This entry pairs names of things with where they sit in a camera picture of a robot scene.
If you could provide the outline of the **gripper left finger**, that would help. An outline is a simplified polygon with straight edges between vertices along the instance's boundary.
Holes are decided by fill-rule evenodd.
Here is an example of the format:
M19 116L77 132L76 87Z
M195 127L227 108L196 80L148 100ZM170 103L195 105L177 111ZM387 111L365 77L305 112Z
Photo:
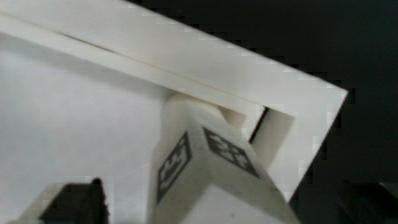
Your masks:
M108 224L102 182L69 183L38 216L42 224Z

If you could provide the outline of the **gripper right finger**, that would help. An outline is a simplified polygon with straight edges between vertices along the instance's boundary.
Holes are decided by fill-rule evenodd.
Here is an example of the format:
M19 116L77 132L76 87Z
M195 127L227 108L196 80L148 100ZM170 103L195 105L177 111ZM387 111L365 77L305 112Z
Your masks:
M337 224L398 224L398 183L346 182L337 196Z

